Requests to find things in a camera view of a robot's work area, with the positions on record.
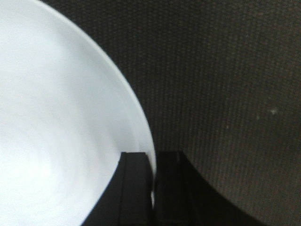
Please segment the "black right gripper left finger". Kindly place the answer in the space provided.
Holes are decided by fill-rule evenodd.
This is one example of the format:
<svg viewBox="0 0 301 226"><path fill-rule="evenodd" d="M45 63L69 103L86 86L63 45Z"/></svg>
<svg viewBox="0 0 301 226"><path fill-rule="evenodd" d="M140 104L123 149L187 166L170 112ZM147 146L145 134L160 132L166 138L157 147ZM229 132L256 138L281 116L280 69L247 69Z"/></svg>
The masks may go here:
<svg viewBox="0 0 301 226"><path fill-rule="evenodd" d="M117 169L84 226L149 226L151 166L146 153L122 153Z"/></svg>

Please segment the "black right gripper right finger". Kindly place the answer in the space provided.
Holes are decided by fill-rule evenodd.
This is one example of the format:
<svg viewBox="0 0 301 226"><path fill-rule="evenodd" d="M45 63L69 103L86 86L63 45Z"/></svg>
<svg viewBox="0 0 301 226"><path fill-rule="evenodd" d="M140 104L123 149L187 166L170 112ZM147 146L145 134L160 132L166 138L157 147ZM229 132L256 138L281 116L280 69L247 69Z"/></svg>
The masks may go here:
<svg viewBox="0 0 301 226"><path fill-rule="evenodd" d="M158 226L261 226L210 186L182 152L159 152L155 183Z"/></svg>

